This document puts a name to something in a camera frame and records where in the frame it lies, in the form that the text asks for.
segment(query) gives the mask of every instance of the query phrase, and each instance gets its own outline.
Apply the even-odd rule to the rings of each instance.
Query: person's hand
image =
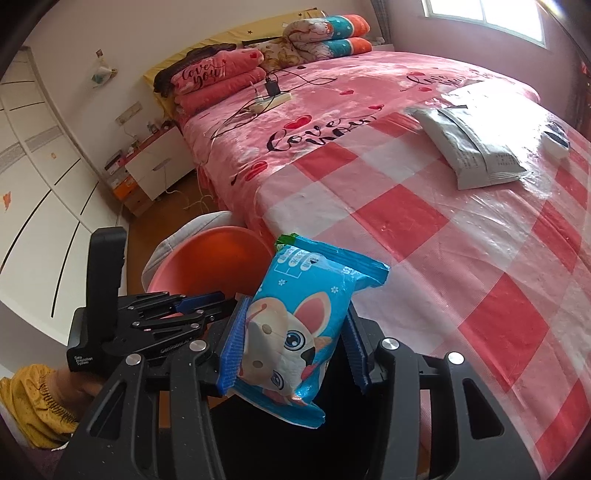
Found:
[[[47,375],[46,385],[52,398],[78,420],[99,394],[105,380],[88,372],[70,372],[61,367]]]

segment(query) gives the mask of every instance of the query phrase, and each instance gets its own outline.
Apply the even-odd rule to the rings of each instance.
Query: white wardrobe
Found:
[[[127,224],[60,125],[27,51],[0,81],[0,200],[0,303],[14,314],[0,318],[0,336],[19,318],[66,345],[85,304],[90,234]]]

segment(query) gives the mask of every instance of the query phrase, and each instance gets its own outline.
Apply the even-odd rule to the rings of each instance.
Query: white bag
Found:
[[[411,112],[443,153],[457,176],[459,190],[518,180],[529,175],[495,128],[466,106]]]

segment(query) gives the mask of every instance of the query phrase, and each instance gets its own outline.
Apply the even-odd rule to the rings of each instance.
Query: drawer handle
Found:
[[[160,170],[162,167],[164,167],[171,160],[172,160],[171,157],[165,158],[162,162],[160,162],[158,165],[156,165],[154,168],[152,168],[152,171]]]

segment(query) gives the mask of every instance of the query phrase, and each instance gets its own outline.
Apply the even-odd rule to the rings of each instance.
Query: power strip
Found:
[[[268,112],[274,109],[276,106],[280,106],[282,103],[291,100],[291,93],[285,92],[280,93],[274,97],[264,97],[256,99],[256,103],[248,107],[248,110],[252,113],[260,115],[263,112]]]

